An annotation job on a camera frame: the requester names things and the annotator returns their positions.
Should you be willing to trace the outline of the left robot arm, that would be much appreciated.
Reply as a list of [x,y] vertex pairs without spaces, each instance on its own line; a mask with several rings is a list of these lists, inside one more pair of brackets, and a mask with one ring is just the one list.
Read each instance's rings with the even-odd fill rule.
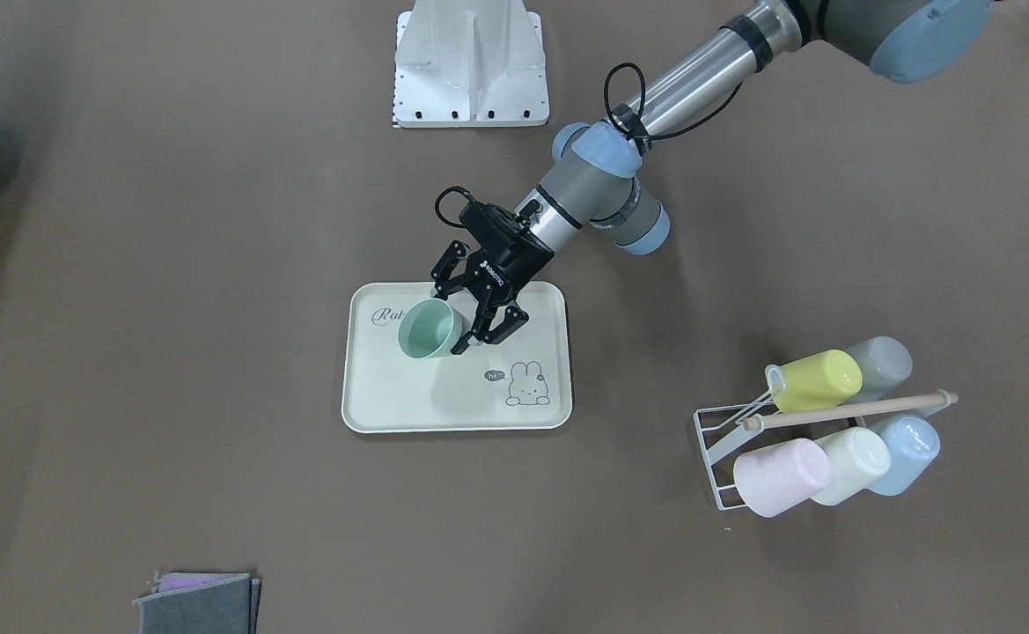
[[514,209],[455,186],[465,205],[455,240],[432,269],[432,300],[410,309],[399,345],[412,358],[458,356],[497,345],[529,320],[520,292],[583,227],[647,255],[670,234],[665,206],[637,174],[655,144],[695,131],[728,108],[744,81],[779,54],[826,41],[877,76],[919,83],[967,51],[988,23],[989,1],[756,1],[637,95],[606,104],[603,119],[565,126],[554,167]]

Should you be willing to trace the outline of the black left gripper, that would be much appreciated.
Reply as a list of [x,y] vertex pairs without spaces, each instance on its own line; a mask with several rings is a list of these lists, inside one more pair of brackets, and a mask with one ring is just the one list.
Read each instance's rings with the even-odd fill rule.
[[471,250],[451,241],[432,270],[432,296],[447,300],[462,290],[477,301],[474,316],[451,348],[460,356],[481,344],[497,345],[522,328],[530,314],[517,304],[518,293],[553,260],[555,253],[529,230],[529,221],[497,206],[501,237]]

